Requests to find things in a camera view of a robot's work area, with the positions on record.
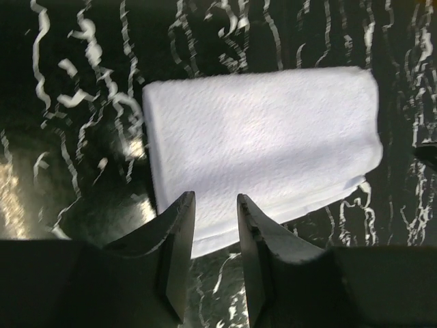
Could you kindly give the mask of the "light blue white towel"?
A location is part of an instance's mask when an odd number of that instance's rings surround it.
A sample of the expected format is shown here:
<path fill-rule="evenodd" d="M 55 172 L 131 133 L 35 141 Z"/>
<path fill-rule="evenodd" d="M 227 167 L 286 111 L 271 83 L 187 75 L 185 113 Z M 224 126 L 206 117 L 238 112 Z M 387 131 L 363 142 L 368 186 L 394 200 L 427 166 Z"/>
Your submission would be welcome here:
<path fill-rule="evenodd" d="M 378 100 L 372 73 L 358 67 L 148 84 L 157 209 L 195 193 L 198 258 L 238 242 L 239 194 L 277 223 L 345 198 L 382 160 Z"/>

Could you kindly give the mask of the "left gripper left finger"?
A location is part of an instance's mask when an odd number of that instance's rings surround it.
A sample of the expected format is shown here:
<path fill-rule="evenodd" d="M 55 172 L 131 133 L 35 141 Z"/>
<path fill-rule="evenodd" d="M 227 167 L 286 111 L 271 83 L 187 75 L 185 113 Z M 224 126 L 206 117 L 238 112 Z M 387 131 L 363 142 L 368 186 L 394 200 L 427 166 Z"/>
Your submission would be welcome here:
<path fill-rule="evenodd" d="M 195 224 L 185 192 L 103 248 L 83 241 L 1 242 L 2 327 L 177 327 Z"/>

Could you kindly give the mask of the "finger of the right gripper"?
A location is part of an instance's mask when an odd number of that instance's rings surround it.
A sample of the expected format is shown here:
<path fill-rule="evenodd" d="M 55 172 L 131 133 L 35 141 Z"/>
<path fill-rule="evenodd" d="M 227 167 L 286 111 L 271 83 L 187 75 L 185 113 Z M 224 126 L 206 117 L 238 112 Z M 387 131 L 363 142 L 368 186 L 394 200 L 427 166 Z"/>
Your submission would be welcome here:
<path fill-rule="evenodd" d="M 414 150 L 414 156 L 419 160 L 436 160 L 436 143 L 422 143 Z"/>

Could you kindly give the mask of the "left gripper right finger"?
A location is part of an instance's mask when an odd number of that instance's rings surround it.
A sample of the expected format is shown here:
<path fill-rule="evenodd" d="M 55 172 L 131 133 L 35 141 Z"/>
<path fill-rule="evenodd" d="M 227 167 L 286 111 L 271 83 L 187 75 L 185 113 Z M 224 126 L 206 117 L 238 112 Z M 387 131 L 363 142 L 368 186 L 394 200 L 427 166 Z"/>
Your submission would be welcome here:
<path fill-rule="evenodd" d="M 436 248 L 321 249 L 237 197 L 252 327 L 435 327 Z"/>

